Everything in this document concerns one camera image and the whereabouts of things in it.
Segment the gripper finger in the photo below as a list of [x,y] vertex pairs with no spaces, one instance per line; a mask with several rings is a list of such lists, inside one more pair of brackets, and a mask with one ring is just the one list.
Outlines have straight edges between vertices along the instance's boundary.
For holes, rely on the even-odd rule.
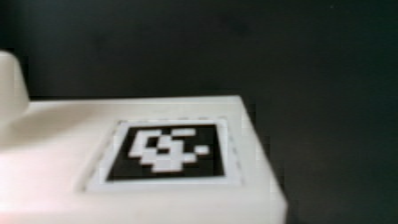
[[21,117],[28,103],[19,61],[7,51],[0,51],[0,128]]

